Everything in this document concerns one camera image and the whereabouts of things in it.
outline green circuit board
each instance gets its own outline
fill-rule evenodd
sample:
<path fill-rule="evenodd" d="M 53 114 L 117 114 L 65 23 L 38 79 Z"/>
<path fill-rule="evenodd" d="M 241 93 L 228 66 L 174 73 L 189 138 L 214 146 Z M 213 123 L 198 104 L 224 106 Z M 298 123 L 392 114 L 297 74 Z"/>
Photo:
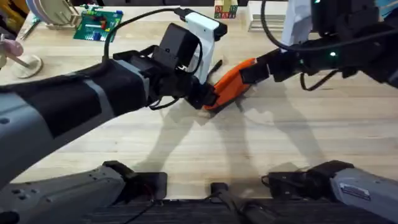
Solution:
<path fill-rule="evenodd" d="M 74 39 L 78 40 L 95 40 L 94 34 L 99 33 L 101 37 L 97 41 L 105 41 L 106 37 L 109 34 L 109 31 L 117 26 L 121 19 L 123 13 L 116 13 L 116 12 L 104 12 L 104 11 L 83 11 L 81 13 L 81 22 L 78 26 L 75 35 L 73 36 Z M 101 27 L 88 27 L 89 26 L 100 26 L 100 21 L 95 21 L 93 18 L 95 17 L 102 17 L 106 18 L 106 27 L 103 29 Z"/>

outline black cable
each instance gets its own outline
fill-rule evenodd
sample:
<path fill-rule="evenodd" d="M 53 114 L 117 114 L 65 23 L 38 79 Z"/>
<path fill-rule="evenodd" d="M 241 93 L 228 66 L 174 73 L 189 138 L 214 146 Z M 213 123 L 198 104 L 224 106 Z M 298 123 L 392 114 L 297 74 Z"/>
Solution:
<path fill-rule="evenodd" d="M 289 51 L 294 51 L 294 52 L 313 52 L 313 51 L 318 51 L 318 50 L 331 50 L 334 48 L 338 48 L 338 47 L 345 47 L 347 45 L 352 45 L 352 44 L 358 44 L 360 42 L 365 42 L 368 40 L 373 40 L 376 38 L 380 38 L 380 37 L 385 37 L 388 35 L 393 35 L 393 34 L 398 34 L 398 29 L 394 29 L 394 30 L 390 30 L 390 31 L 385 31 L 385 32 L 381 32 L 378 34 L 373 34 L 373 35 L 369 35 L 366 37 L 360 37 L 357 39 L 353 39 L 353 40 L 348 40 L 348 41 L 344 41 L 344 42 L 340 42 L 338 44 L 331 44 L 331 45 L 326 45 L 326 46 L 322 46 L 322 47 L 294 47 L 294 46 L 288 46 L 285 45 L 281 42 L 279 42 L 272 34 L 271 31 L 268 28 L 267 25 L 267 21 L 266 21 L 266 2 L 267 0 L 262 0 L 261 2 L 261 24 L 262 24 L 262 28 L 264 29 L 264 32 L 266 33 L 268 39 L 275 44 L 276 46 L 278 46 L 281 49 L 284 50 L 289 50 Z"/>
<path fill-rule="evenodd" d="M 200 47 L 200 51 L 199 51 L 199 61 L 198 61 L 197 67 L 192 72 L 187 72 L 188 75 L 194 75 L 199 70 L 201 60 L 203 59 L 203 46 L 202 46 L 200 40 L 199 40 L 199 47 Z"/>
<path fill-rule="evenodd" d="M 323 84 L 325 84 L 325 82 L 327 82 L 329 79 L 331 79 L 334 75 L 336 75 L 338 72 L 340 72 L 340 70 L 333 70 L 331 71 L 327 76 L 323 77 L 319 82 L 317 82 L 315 85 L 311 86 L 310 88 L 307 88 L 307 86 L 305 85 L 305 73 L 302 72 L 300 74 L 300 84 L 301 84 L 301 88 L 303 90 L 307 90 L 307 91 L 314 91 L 317 88 L 321 87 Z"/>
<path fill-rule="evenodd" d="M 137 218 L 139 218 L 141 215 L 145 214 L 146 212 L 148 212 L 151 208 L 153 208 L 156 205 L 156 201 L 152 201 L 152 203 L 148 206 L 146 206 L 146 208 L 144 208 L 141 212 L 139 212 L 137 215 L 134 215 L 132 218 L 130 218 L 129 220 L 125 221 L 123 224 L 128 224 L 133 222 L 134 220 L 136 220 Z"/>
<path fill-rule="evenodd" d="M 103 58 L 105 60 L 109 59 L 109 43 L 111 42 L 112 36 L 116 33 L 116 31 L 118 29 L 120 29 L 121 27 L 123 27 L 123 26 L 125 26 L 127 24 L 130 24 L 130 23 L 135 22 L 135 21 L 137 21 L 139 19 L 142 19 L 144 17 L 150 16 L 150 15 L 153 15 L 153 14 L 157 14 L 157 13 L 160 13 L 160 12 L 174 12 L 174 10 L 175 9 L 158 9 L 158 10 L 154 10 L 152 12 L 147 12 L 147 13 L 144 13 L 144 14 L 142 14 L 140 16 L 136 16 L 136 17 L 134 17 L 132 19 L 126 20 L 126 21 L 120 23 L 119 25 L 117 25 L 115 28 L 111 29 L 111 31 L 109 32 L 108 36 L 106 36 Z"/>
<path fill-rule="evenodd" d="M 174 99 L 173 101 L 171 101 L 170 103 L 166 103 L 165 105 L 162 105 L 162 106 L 150 106 L 149 108 L 151 109 L 151 110 L 161 110 L 161 109 L 164 109 L 164 108 L 168 108 L 169 106 L 172 106 L 174 103 L 176 103 L 177 101 L 179 100 L 179 98 L 177 98 L 177 99 Z"/>

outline label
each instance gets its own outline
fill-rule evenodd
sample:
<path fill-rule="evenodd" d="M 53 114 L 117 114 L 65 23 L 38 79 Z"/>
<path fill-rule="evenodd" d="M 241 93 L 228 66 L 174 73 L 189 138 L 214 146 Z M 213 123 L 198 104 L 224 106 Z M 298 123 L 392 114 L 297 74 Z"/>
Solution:
<path fill-rule="evenodd" d="M 366 189 L 344 183 L 340 183 L 340 189 L 344 194 L 349 194 L 368 201 L 371 200 L 371 195 Z"/>

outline wooden tabletop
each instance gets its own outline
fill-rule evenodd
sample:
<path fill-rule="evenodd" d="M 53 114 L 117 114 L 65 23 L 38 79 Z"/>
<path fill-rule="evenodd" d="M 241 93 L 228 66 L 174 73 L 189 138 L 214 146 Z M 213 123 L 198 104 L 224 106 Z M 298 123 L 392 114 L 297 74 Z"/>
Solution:
<path fill-rule="evenodd" d="M 124 19 L 154 7 L 118 7 Z M 212 7 L 193 7 L 207 16 Z M 159 44 L 170 13 L 154 15 L 118 31 L 111 52 Z M 216 82 L 239 62 L 275 49 L 261 32 L 246 32 L 244 9 L 224 20 L 228 34 L 216 43 L 213 64 L 224 65 Z M 24 28 L 30 23 L 27 20 Z M 22 44 L 25 54 L 44 61 L 30 80 L 48 78 L 101 61 L 103 43 L 74 40 L 73 30 L 48 30 L 43 24 Z M 0 72 L 0 84 L 22 82 Z M 321 78 L 309 78 L 315 83 Z M 140 172 L 169 175 L 168 198 L 201 198 L 212 182 L 227 182 L 242 196 L 266 196 L 260 176 L 271 170 L 295 170 L 337 159 L 398 179 L 398 90 L 359 74 L 336 76 L 314 92 L 303 91 L 298 77 L 284 83 L 269 79 L 214 118 L 180 100 L 161 111 L 142 109 L 116 118 L 38 162 L 16 181 L 57 177 L 119 160 Z"/>

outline orange handle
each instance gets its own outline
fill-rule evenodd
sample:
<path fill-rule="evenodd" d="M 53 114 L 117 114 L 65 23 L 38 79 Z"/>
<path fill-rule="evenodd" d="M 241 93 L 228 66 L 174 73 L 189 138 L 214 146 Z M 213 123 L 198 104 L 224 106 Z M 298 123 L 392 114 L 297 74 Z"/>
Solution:
<path fill-rule="evenodd" d="M 233 69 L 228 71 L 220 81 L 215 85 L 215 93 L 219 95 L 217 102 L 213 106 L 205 106 L 206 110 L 214 110 L 220 106 L 228 104 L 236 97 L 240 96 L 245 92 L 250 85 L 243 84 L 240 70 L 250 67 L 256 63 L 255 58 L 250 58 L 235 66 Z"/>

